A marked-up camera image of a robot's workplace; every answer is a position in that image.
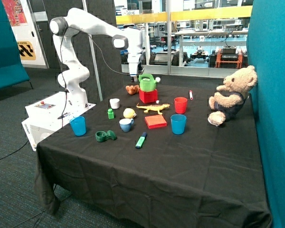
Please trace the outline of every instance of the green watering can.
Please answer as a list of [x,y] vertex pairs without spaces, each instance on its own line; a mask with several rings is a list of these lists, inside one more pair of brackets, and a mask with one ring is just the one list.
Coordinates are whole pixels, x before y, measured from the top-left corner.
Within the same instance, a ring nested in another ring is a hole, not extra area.
[[153,75],[143,73],[138,77],[138,80],[140,82],[139,87],[144,92],[151,92],[154,91],[156,88],[156,83],[160,82],[161,79],[157,77],[155,80],[153,78]]

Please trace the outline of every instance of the white cup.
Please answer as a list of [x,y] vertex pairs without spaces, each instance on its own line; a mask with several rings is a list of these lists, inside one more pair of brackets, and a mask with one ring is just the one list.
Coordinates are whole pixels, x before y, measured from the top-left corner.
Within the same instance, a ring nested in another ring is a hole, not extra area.
[[119,108],[119,99],[117,99],[117,98],[110,99],[110,105],[111,105],[112,109]]

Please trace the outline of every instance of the small green bottle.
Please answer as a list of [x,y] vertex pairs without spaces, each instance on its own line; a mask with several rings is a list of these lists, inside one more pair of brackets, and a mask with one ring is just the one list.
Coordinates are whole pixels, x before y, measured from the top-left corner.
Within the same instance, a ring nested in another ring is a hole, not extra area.
[[108,109],[108,116],[109,116],[109,120],[114,119],[114,112],[112,108]]

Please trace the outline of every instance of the blue cup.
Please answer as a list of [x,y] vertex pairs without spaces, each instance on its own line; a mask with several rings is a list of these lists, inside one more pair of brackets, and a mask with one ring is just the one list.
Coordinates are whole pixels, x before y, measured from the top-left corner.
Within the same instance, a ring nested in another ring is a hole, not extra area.
[[86,133],[86,121],[83,116],[78,116],[71,119],[70,124],[76,136],[81,136]]
[[183,134],[185,131],[187,117],[182,114],[174,114],[171,116],[172,132],[174,134]]
[[133,123],[134,123],[134,119],[125,118],[119,121],[119,125],[124,132],[129,132]]

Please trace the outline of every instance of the toy lizard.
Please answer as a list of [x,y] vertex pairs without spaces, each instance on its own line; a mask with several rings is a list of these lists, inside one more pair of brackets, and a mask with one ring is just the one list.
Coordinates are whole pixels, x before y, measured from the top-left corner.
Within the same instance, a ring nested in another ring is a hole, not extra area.
[[144,113],[148,113],[150,110],[151,111],[157,111],[159,115],[162,115],[162,113],[160,112],[161,110],[163,110],[164,108],[169,108],[170,104],[152,104],[152,105],[148,105],[148,106],[138,106],[139,103],[137,103],[138,108],[144,108]]

